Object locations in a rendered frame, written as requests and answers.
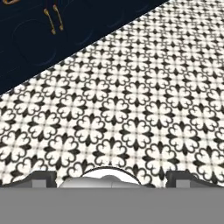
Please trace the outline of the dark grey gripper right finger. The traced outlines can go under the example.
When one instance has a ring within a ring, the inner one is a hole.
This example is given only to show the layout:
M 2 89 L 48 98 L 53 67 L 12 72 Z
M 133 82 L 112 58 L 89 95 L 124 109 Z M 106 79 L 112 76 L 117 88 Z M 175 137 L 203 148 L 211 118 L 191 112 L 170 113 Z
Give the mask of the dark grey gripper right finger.
M 166 173 L 167 188 L 205 188 L 218 185 L 196 178 L 189 171 L 168 171 Z

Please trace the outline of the white round object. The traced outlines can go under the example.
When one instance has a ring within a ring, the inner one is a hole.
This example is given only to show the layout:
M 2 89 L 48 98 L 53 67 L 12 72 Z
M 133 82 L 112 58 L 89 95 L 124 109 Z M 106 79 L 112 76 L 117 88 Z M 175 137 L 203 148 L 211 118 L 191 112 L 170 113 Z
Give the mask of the white round object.
M 68 178 L 59 188 L 141 188 L 140 181 L 123 169 L 103 166 Z

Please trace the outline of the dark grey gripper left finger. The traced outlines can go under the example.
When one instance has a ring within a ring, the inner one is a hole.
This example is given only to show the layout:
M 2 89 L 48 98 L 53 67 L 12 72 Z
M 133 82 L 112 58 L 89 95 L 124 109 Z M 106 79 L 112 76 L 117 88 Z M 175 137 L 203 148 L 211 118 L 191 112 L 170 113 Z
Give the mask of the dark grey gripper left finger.
M 17 188 L 56 188 L 56 171 L 34 171 L 26 178 L 5 185 L 1 188 L 17 187 Z

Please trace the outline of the navy blue cupboard run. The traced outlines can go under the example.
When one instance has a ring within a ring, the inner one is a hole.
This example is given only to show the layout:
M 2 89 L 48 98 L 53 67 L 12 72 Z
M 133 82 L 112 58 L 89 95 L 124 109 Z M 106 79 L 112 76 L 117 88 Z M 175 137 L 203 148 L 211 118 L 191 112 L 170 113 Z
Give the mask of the navy blue cupboard run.
M 167 1 L 0 0 L 0 95 Z

